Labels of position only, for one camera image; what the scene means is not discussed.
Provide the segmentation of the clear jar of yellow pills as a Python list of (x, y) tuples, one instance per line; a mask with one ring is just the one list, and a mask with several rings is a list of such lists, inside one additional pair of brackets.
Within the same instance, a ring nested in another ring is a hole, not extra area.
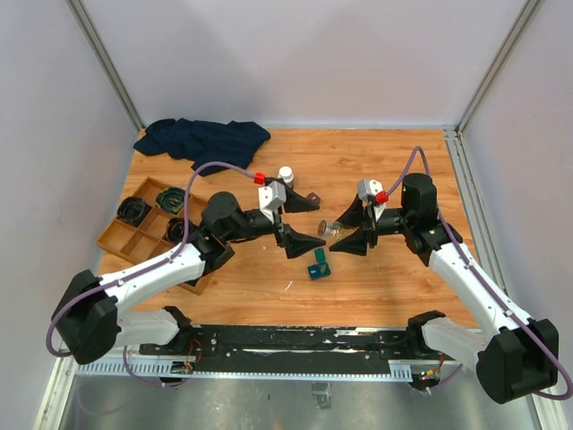
[(324, 221), (321, 234), (324, 237), (341, 240), (352, 235), (355, 231), (356, 227), (349, 227), (338, 221)]

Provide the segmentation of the teal pill box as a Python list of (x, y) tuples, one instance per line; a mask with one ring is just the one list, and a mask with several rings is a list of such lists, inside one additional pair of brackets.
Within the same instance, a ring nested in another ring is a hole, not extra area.
[(323, 248), (314, 250), (315, 263), (307, 267), (310, 280), (320, 280), (331, 274), (331, 269), (326, 259), (326, 252)]

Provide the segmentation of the gold jar lid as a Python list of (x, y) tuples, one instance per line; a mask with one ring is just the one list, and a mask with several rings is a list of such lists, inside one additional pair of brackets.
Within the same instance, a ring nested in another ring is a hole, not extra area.
[(324, 237), (324, 236), (326, 235), (327, 227), (328, 227), (328, 222), (327, 222), (325, 219), (323, 219), (323, 220), (319, 223), (319, 226), (318, 226), (318, 228), (317, 228), (317, 234), (318, 234), (320, 237)]

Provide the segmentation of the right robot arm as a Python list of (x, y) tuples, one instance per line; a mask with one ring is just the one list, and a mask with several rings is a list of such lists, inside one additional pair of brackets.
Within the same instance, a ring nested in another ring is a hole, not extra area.
[(408, 321), (406, 349), (425, 358), (438, 351), (474, 371), (486, 394), (499, 404), (554, 386), (558, 381), (559, 333), (547, 319), (536, 321), (492, 281), (462, 237), (440, 219), (437, 189), (426, 174), (404, 176), (401, 205), (387, 208), (380, 182), (364, 179), (351, 206), (318, 232), (329, 249), (365, 256), (379, 237), (401, 235), (408, 249), (445, 280), (478, 324), (477, 332), (437, 311)]

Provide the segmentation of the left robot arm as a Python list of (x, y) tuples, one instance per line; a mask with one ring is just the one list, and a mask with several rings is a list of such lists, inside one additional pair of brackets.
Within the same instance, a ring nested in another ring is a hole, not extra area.
[(218, 270), (233, 257), (233, 243), (272, 235), (289, 259), (325, 244), (296, 232), (281, 218), (285, 212), (316, 211), (317, 202), (279, 182), (261, 187), (258, 195), (258, 208), (244, 211), (232, 193), (215, 193), (201, 213), (201, 223), (176, 247), (123, 271), (75, 274), (52, 315), (49, 333), (60, 335), (68, 348), (65, 354), (79, 365), (90, 364), (113, 348), (137, 344), (184, 353), (192, 333), (180, 314), (161, 309), (144, 315), (133, 308), (168, 288)]

